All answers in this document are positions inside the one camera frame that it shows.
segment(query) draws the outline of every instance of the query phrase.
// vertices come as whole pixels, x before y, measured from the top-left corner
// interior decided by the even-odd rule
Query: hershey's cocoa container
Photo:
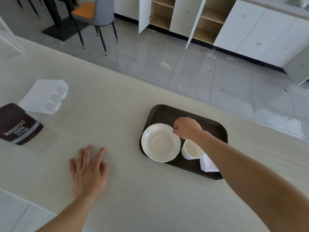
[[[44,126],[14,103],[0,108],[0,138],[23,145],[34,138]]]

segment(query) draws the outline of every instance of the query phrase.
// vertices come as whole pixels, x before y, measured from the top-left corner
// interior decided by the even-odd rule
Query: chair backrest
[[[114,21],[114,0],[95,0],[94,21],[105,26]]]

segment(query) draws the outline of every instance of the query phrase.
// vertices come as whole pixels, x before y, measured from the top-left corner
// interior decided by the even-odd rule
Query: person's left hand
[[[91,145],[86,150],[81,148],[77,161],[70,159],[69,162],[75,199],[78,197],[90,197],[95,201],[106,185],[108,165],[104,161],[101,162],[105,148],[100,149],[92,164],[90,163],[91,148]]]

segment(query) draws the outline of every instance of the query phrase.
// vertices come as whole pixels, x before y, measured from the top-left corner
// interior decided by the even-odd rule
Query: cabinet shelf
[[[174,8],[176,0],[152,0],[152,2]]]
[[[206,42],[206,43],[213,44],[217,38],[217,35],[218,35],[217,33],[213,33],[213,32],[197,27],[193,34],[193,38]]]
[[[201,18],[208,19],[221,24],[224,24],[226,20],[226,16],[224,14],[207,7],[203,9]]]
[[[155,15],[150,19],[150,24],[169,30],[171,21],[172,19],[170,18],[161,15]]]

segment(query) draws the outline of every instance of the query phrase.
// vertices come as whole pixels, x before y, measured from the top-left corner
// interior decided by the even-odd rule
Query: white cup
[[[195,160],[195,159],[202,158],[205,153],[193,141],[185,140],[181,148],[181,154],[187,160]]]

